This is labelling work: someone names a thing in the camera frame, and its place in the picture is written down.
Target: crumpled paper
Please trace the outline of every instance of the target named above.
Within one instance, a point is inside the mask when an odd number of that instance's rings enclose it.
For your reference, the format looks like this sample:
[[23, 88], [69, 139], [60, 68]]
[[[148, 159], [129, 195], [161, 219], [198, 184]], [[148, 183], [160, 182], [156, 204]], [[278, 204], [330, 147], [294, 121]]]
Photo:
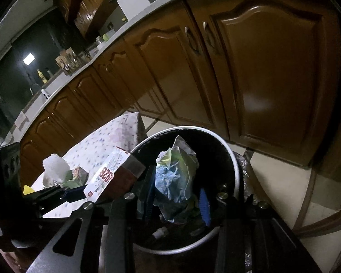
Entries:
[[167, 221], [186, 223], [195, 206], [192, 183], [199, 167], [196, 153], [178, 135], [173, 147], [160, 152], [156, 161], [154, 205]]

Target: yellow object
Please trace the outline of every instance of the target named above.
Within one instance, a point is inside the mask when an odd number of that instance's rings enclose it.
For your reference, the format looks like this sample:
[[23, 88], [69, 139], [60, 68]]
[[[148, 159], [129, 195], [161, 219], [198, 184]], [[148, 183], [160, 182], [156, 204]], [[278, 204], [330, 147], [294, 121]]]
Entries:
[[29, 187], [29, 186], [27, 186], [27, 185], [24, 185], [24, 190], [23, 190], [23, 194], [24, 195], [28, 195], [28, 194], [30, 194], [30, 193], [34, 193], [35, 191], [31, 188], [31, 187]]
[[40, 77], [40, 79], [42, 79], [43, 83], [46, 84], [47, 83], [47, 79], [44, 77], [43, 73], [39, 70], [38, 71], [38, 75]]

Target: ceiling light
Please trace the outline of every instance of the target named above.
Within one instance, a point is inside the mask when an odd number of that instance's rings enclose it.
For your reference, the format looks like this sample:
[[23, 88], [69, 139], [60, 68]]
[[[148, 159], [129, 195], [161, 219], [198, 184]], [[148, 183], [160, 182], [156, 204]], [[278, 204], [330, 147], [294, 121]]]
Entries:
[[26, 65], [29, 65], [34, 59], [35, 58], [33, 54], [30, 53], [26, 56], [26, 58], [23, 59], [23, 61], [25, 62]]

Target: wooden cabinet door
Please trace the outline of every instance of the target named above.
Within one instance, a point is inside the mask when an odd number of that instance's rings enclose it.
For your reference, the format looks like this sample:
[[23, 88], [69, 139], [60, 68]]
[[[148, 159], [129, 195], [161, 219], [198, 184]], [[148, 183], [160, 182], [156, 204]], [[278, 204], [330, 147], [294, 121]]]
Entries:
[[154, 81], [147, 81], [130, 60], [123, 39], [102, 53], [93, 66], [124, 108], [135, 106], [143, 115], [153, 118], [164, 114], [158, 87]]
[[51, 153], [41, 149], [33, 142], [30, 134], [25, 136], [20, 141], [20, 183], [31, 186], [39, 175], [44, 171], [43, 160]]
[[100, 125], [106, 124], [123, 110], [92, 66], [76, 76], [68, 86]]
[[182, 2], [152, 14], [125, 41], [142, 80], [160, 91], [172, 123], [228, 137], [214, 71]]
[[46, 110], [35, 119], [29, 133], [33, 142], [47, 157], [52, 153], [63, 156], [76, 144], [75, 139]]
[[91, 24], [91, 14], [89, 13], [83, 1], [80, 3], [80, 9], [77, 12], [74, 22], [81, 35], [85, 37], [88, 27]]
[[69, 88], [63, 88], [46, 109], [72, 137], [73, 145], [100, 127]]
[[187, 0], [206, 42], [231, 140], [307, 165], [340, 74], [337, 15], [325, 0]]

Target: trash can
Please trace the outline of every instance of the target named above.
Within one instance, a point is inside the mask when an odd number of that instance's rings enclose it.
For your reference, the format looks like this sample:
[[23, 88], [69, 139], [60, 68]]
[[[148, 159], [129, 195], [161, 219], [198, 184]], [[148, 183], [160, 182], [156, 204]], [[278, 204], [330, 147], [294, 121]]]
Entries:
[[[219, 135], [208, 129], [197, 126], [169, 128], [148, 137], [131, 150], [131, 153], [146, 167], [156, 165], [155, 160], [158, 154], [172, 147], [178, 135], [196, 152], [200, 166], [196, 172], [195, 182], [196, 180], [206, 180], [214, 190], [217, 190], [219, 186], [226, 186], [228, 194], [238, 199], [240, 174], [235, 155]], [[182, 229], [186, 231], [186, 228], [176, 227], [179, 233], [174, 233], [176, 237], [169, 239], [168, 243], [163, 244], [161, 249], [158, 249], [156, 246], [146, 246], [144, 235], [146, 233], [151, 234], [153, 230], [155, 231], [164, 226], [161, 220], [157, 221], [157, 216], [159, 217], [160, 214], [157, 207], [155, 207], [153, 213], [156, 213], [154, 216], [155, 220], [152, 220], [150, 226], [145, 225], [139, 220], [133, 227], [134, 246], [144, 252], [162, 255], [185, 252], [209, 241], [219, 231], [219, 227], [206, 227], [199, 235], [191, 237], [186, 232], [182, 234]]]

